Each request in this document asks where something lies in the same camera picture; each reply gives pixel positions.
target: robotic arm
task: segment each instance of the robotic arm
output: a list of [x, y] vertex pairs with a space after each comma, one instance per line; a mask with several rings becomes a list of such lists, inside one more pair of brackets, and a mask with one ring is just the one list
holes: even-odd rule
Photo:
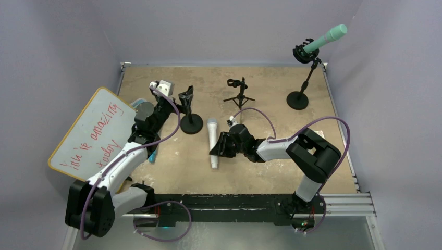
[[230, 117], [227, 123], [230, 126], [229, 132], [221, 132], [210, 154], [233, 158], [237, 153], [242, 153], [254, 163], [292, 159], [304, 173], [292, 196], [295, 212], [311, 206], [310, 202], [341, 157], [336, 147], [311, 129], [305, 129], [292, 140], [272, 143], [272, 140], [255, 139], [247, 127], [237, 123], [234, 117]]
[[[70, 189], [66, 209], [65, 223], [80, 228], [83, 207], [87, 201], [93, 183], [98, 185], [91, 197], [84, 218], [84, 230], [98, 237], [103, 237], [111, 228], [116, 217], [119, 217], [135, 208], [155, 204], [154, 189], [140, 183], [133, 184], [129, 190], [116, 194], [124, 180], [155, 151], [157, 145], [141, 148], [128, 154], [131, 149], [147, 145], [159, 140], [158, 132], [175, 110], [167, 99], [152, 91], [154, 88], [165, 96], [171, 96], [174, 84], [166, 81], [150, 83], [151, 92], [157, 100], [156, 106], [144, 102], [137, 106], [135, 124], [131, 135], [122, 151], [96, 175], [86, 181], [75, 181]], [[186, 92], [180, 93], [182, 105], [177, 105], [178, 111], [186, 113], [190, 109], [193, 99], [193, 86]]]

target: gray wall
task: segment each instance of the gray wall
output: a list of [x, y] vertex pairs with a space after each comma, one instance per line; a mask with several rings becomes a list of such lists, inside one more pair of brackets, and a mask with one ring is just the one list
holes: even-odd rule
[[60, 249], [72, 178], [46, 161], [119, 63], [86, 0], [0, 6], [1, 249]]
[[[298, 64], [305, 38], [349, 24], [362, 0], [93, 0], [121, 61]], [[328, 61], [336, 43], [321, 50]]]
[[364, 0], [328, 77], [387, 249], [440, 249], [442, 5]]

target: wooden tabletop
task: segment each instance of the wooden tabletop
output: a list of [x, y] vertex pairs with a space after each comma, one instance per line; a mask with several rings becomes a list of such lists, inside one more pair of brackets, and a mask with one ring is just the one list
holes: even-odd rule
[[[179, 130], [172, 138], [158, 146], [154, 164], [146, 161], [133, 173], [134, 182], [145, 181], [156, 193], [293, 193], [303, 176], [291, 159], [272, 160], [265, 163], [250, 162], [243, 155], [235, 158], [219, 158], [219, 167], [210, 167], [208, 118], [218, 121], [218, 134], [228, 131], [226, 120], [238, 111], [232, 102], [224, 99], [235, 97], [239, 88], [227, 86], [227, 79], [245, 77], [248, 89], [245, 95], [256, 99], [244, 107], [254, 107], [269, 116], [275, 125], [278, 138], [293, 135], [308, 122], [322, 116], [334, 115], [334, 110], [321, 68], [317, 68], [305, 91], [309, 105], [304, 110], [291, 109], [287, 95], [300, 89], [309, 67], [129, 67], [126, 69], [120, 98], [128, 103], [145, 98], [156, 104], [149, 91], [149, 83], [166, 80], [175, 84], [173, 97], [194, 86], [192, 111], [202, 117], [203, 129], [194, 135]], [[258, 112], [247, 110], [242, 122], [255, 138], [273, 135], [267, 120]], [[161, 137], [170, 134], [177, 124], [172, 114], [163, 126]], [[311, 126], [323, 131], [326, 140], [343, 152], [342, 137], [336, 120], [324, 120]], [[347, 159], [329, 179], [323, 193], [355, 193], [353, 177]]]

